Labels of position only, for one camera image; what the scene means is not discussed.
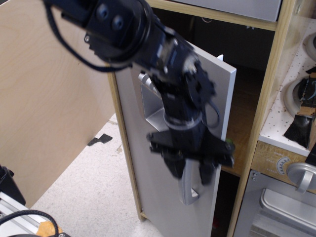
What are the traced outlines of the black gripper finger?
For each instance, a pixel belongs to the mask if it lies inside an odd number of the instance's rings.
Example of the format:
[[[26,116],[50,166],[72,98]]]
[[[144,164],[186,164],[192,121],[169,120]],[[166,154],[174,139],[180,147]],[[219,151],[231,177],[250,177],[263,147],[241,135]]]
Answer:
[[[162,157],[172,176],[181,179],[186,165],[183,154],[181,152],[162,152]]]
[[[219,163],[216,161],[211,162],[211,163],[201,161],[199,163],[199,174],[200,174],[201,184],[203,186],[208,186],[211,184],[213,174],[217,170],[218,166],[219,166]]]

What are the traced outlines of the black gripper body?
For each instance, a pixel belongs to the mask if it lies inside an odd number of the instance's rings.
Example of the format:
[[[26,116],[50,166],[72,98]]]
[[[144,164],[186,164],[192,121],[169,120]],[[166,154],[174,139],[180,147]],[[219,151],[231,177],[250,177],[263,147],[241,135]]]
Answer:
[[[151,132],[147,135],[147,140],[151,144],[151,152],[176,153],[181,152],[184,158],[211,163],[218,162],[219,166],[233,167],[234,144],[229,144],[214,136],[208,128],[199,122],[196,126],[185,130],[175,130],[169,128],[165,131]]]

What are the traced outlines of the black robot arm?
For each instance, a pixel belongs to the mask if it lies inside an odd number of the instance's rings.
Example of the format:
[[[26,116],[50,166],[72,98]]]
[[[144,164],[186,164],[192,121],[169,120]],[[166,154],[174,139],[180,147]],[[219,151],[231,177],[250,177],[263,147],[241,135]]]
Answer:
[[[100,72],[134,65],[149,75],[162,98],[167,130],[150,133],[151,151],[161,154],[171,174],[180,179],[188,159],[199,162],[203,185],[211,182],[218,165],[233,166],[233,143],[210,132],[206,106],[213,105],[215,87],[194,48],[166,27],[144,0],[46,0],[46,15],[59,42],[75,57],[78,53],[61,36],[52,8],[86,31],[91,50],[104,62]]]

